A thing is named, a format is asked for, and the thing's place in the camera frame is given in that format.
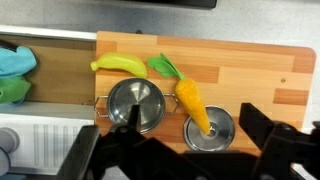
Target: stainless steel pot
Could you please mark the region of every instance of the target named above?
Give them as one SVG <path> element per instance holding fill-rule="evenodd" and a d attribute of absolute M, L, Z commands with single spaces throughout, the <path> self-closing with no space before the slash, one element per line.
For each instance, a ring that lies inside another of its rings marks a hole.
<path fill-rule="evenodd" d="M 114 124 L 126 123 L 129 118 L 131 106 L 140 105 L 141 133 L 155 128 L 163 118 L 166 111 L 164 97 L 174 99 L 176 106 L 170 114 L 174 114 L 178 107 L 178 100 L 174 94 L 162 94 L 160 89 L 152 82 L 141 79 L 126 79 L 116 84 L 109 96 L 99 96 L 94 107 L 99 117 L 109 117 Z M 100 99 L 107 99 L 107 114 L 97 109 Z"/>
<path fill-rule="evenodd" d="M 184 124 L 184 139 L 193 150 L 217 151 L 226 149 L 235 136 L 235 125 L 228 111 L 218 106 L 206 106 L 210 134 L 203 134 L 189 117 Z"/>

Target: pot handle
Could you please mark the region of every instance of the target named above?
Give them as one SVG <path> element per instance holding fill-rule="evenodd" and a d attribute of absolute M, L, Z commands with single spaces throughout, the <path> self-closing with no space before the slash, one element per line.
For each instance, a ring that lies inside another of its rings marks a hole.
<path fill-rule="evenodd" d="M 164 97 L 172 97 L 173 100 L 176 102 L 176 106 L 174 107 L 173 111 L 172 112 L 166 112 L 166 113 L 169 113 L 169 114 L 175 114 L 176 111 L 177 111 L 177 108 L 179 106 L 179 100 L 176 98 L 176 96 L 174 94 L 163 94 Z"/>
<path fill-rule="evenodd" d="M 96 113 L 98 114 L 99 117 L 101 118 L 106 118 L 106 117 L 109 117 L 108 114 L 101 114 L 97 108 L 97 104 L 99 102 L 100 99 L 108 99 L 108 96 L 98 96 L 97 99 L 96 99 L 96 102 L 94 104 L 94 110 L 96 111 Z"/>

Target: blue cloth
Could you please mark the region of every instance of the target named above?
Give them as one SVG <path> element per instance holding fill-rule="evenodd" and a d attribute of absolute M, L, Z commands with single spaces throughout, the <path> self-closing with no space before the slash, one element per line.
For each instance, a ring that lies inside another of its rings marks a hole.
<path fill-rule="evenodd" d="M 0 48 L 0 78 L 21 76 L 37 65 L 32 51 L 23 46 L 17 52 Z"/>

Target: wood grain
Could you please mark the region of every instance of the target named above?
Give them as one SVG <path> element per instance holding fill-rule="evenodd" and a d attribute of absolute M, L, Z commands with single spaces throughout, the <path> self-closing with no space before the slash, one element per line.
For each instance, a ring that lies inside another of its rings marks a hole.
<path fill-rule="evenodd" d="M 196 80 L 205 104 L 226 109 L 236 124 L 236 134 L 229 149 L 259 155 L 260 151 L 238 125 L 242 102 L 251 102 L 266 116 L 287 122 L 300 129 L 315 63 L 313 50 L 214 40 L 162 37 L 152 35 L 98 32 L 97 57 L 111 51 L 131 53 L 145 64 L 160 52 L 182 71 Z M 174 93 L 177 78 L 163 78 L 147 68 L 148 80 L 163 93 Z M 96 97 L 108 95 L 121 80 L 132 77 L 124 71 L 96 72 Z M 168 107 L 174 102 L 166 99 Z M 99 110 L 106 111 L 105 102 Z M 184 142 L 183 124 L 188 115 L 180 106 L 146 137 L 155 137 L 177 152 L 190 150 Z M 108 118 L 96 117 L 102 134 L 108 132 Z"/>
<path fill-rule="evenodd" d="M 309 91 L 276 89 L 273 102 L 276 104 L 292 104 L 306 106 L 308 102 Z"/>

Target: green cloth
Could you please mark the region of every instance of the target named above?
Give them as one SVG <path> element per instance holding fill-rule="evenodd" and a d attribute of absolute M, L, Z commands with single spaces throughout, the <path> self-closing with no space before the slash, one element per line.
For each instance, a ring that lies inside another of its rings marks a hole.
<path fill-rule="evenodd" d="M 23 99 L 30 87 L 23 76 L 0 79 L 0 104 Z"/>

